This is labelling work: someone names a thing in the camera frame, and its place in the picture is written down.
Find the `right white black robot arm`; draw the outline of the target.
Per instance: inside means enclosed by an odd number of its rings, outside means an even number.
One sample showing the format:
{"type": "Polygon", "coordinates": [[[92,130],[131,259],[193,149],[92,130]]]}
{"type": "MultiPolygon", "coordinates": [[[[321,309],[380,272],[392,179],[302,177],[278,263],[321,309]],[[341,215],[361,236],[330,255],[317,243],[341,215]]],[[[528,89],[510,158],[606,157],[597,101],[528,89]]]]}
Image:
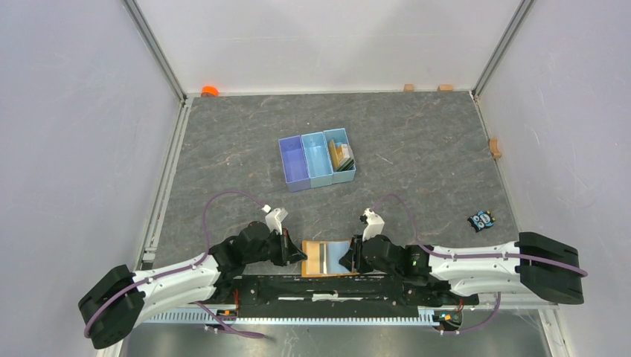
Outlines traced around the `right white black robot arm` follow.
{"type": "Polygon", "coordinates": [[[367,240],[355,236],[337,262],[353,273],[380,271],[419,286],[438,303],[457,296],[531,292],[551,303],[580,305],[581,280],[587,275],[576,248],[534,232],[477,248],[399,246],[382,234],[367,240]]]}

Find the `stack of credit cards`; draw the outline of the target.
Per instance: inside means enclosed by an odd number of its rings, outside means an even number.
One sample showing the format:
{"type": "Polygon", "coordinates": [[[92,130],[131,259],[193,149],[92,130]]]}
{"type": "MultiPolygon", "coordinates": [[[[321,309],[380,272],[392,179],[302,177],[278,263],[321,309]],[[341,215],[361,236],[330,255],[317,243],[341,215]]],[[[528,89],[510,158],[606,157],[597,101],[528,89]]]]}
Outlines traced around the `stack of credit cards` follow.
{"type": "Polygon", "coordinates": [[[335,172],[347,171],[354,166],[354,155],[349,144],[336,143],[331,139],[327,147],[329,149],[332,168],[335,172]]]}

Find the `orange leather card holder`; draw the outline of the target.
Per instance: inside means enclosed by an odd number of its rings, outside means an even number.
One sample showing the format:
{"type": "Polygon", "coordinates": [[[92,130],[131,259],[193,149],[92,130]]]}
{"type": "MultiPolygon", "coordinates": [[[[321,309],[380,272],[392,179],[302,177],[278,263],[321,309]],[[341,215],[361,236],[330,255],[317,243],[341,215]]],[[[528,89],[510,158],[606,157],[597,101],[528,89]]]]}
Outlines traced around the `orange leather card holder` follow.
{"type": "Polygon", "coordinates": [[[342,277],[357,275],[353,268],[346,268],[339,261],[350,249],[350,240],[304,240],[302,251],[307,258],[301,262],[302,277],[342,277]]]}

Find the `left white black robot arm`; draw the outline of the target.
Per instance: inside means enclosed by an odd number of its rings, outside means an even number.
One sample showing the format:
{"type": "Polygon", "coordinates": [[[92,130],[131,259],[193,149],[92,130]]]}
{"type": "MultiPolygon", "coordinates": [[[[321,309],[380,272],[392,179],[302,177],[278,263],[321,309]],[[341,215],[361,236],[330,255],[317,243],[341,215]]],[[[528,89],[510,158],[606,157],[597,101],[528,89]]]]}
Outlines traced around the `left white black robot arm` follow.
{"type": "Polygon", "coordinates": [[[147,319],[189,303],[212,299],[225,303],[234,293],[232,280],[248,264],[269,261],[287,266],[305,260],[287,229],[254,221],[194,258],[163,268],[110,269],[79,301],[84,335],[95,349],[118,343],[147,319]]]}

